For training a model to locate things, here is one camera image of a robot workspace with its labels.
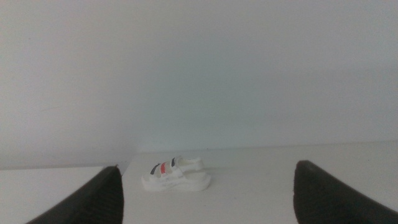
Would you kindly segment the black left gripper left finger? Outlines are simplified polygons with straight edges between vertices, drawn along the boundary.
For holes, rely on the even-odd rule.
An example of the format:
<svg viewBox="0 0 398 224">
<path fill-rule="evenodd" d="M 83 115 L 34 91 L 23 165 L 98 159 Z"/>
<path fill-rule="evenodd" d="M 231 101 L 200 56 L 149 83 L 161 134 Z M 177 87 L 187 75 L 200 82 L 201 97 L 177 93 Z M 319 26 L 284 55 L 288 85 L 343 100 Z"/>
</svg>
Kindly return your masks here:
<svg viewBox="0 0 398 224">
<path fill-rule="evenodd" d="M 124 194 L 116 166 L 101 170 L 85 185 L 30 224 L 122 224 Z"/>
</svg>

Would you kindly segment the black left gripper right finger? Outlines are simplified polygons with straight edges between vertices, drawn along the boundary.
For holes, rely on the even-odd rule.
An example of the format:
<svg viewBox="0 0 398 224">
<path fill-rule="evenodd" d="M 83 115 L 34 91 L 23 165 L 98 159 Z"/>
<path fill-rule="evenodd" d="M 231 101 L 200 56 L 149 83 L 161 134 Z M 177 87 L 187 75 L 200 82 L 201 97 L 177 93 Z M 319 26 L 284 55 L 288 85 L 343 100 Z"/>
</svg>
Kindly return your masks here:
<svg viewBox="0 0 398 224">
<path fill-rule="evenodd" d="M 311 161 L 298 161 L 293 205 L 299 224 L 397 224 L 397 212 L 358 192 Z"/>
</svg>

